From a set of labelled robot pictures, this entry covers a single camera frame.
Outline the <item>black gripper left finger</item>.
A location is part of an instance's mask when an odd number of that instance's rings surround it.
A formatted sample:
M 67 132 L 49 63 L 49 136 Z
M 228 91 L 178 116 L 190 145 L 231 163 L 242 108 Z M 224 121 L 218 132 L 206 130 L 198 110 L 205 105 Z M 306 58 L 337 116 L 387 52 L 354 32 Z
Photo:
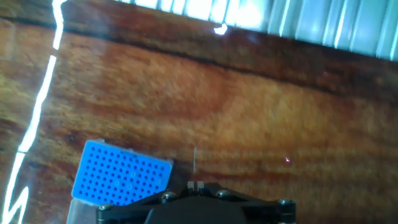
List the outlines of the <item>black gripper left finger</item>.
M 191 196 L 195 190 L 196 182 L 188 181 L 186 184 L 171 187 L 129 205 L 116 206 L 106 203 L 96 209 L 95 223 L 144 223 L 153 209 Z

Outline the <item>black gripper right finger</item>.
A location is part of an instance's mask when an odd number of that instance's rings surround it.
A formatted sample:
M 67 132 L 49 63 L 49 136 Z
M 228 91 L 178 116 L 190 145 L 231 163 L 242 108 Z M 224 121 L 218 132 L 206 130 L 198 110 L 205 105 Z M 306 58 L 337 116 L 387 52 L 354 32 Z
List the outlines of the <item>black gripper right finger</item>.
M 203 181 L 197 182 L 197 195 L 233 205 L 247 223 L 296 223 L 296 202 L 288 198 L 267 201 Z

